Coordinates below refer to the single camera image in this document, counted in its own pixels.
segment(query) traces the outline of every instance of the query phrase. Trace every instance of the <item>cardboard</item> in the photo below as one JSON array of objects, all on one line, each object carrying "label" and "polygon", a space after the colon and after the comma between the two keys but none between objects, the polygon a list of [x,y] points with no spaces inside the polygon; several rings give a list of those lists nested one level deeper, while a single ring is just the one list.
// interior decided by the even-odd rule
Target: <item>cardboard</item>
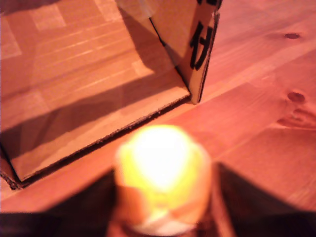
[{"label": "cardboard", "polygon": [[20,181],[190,95],[197,103],[219,6],[1,1],[0,142]]}]

